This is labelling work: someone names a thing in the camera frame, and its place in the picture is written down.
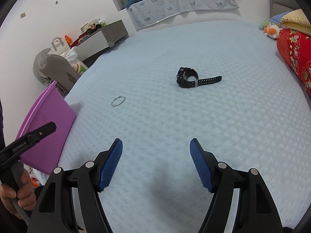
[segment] plush toy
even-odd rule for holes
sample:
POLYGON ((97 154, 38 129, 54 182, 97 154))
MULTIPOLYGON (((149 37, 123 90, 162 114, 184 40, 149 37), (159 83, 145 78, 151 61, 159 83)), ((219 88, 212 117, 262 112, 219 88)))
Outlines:
POLYGON ((269 21, 267 21, 267 20, 264 19, 264 20, 260 23, 260 25, 258 26, 258 29, 261 30, 261 31, 263 31, 263 29, 264 29, 267 25, 269 25, 269 24, 271 24, 271 22, 269 22, 269 21))
POLYGON ((283 28, 279 28, 277 25, 271 23, 263 28, 263 33, 265 34, 265 36, 277 39, 281 30, 283 30, 283 28))

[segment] textured bedspread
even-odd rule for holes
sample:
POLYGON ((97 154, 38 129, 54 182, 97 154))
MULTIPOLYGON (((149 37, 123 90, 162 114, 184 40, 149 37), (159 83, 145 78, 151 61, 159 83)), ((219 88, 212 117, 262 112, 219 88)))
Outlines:
MULTIPOLYGON (((123 155, 100 194, 113 231, 194 233, 212 197, 189 153, 196 137, 232 168, 259 169, 283 225, 294 227, 311 203, 311 112, 275 45, 256 25, 234 21, 127 39, 66 97, 78 115, 59 165, 77 168, 122 139, 123 155), (181 66, 222 81, 182 89, 181 66), (119 95, 125 102, 112 107, 119 95)), ((77 196, 75 202, 81 224, 77 196)))

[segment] gray chair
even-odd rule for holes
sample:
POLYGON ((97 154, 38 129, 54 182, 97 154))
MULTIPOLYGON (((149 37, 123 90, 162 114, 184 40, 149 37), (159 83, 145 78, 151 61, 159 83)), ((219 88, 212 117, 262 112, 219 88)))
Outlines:
POLYGON ((57 86, 63 95, 67 95, 80 78, 69 62, 62 56, 51 54, 46 57, 46 63, 39 69, 44 75, 57 81, 57 86))

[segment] yellow blanket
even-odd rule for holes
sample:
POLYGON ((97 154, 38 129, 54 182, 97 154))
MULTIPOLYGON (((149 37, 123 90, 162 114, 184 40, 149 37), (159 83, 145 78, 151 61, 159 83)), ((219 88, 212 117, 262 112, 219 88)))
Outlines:
POLYGON ((281 19, 281 26, 303 32, 311 36, 311 25, 301 9, 294 10, 281 19))

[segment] black strap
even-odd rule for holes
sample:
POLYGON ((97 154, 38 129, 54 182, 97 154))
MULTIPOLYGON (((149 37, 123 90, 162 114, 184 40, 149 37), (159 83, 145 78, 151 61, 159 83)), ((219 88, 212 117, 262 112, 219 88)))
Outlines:
POLYGON ((221 76, 217 76, 214 78, 200 79, 200 80, 195 80, 195 81, 187 81, 186 82, 186 88, 189 89, 189 88, 195 88, 195 87, 202 86, 202 85, 214 84, 214 83, 220 82, 221 78, 222 78, 221 76))

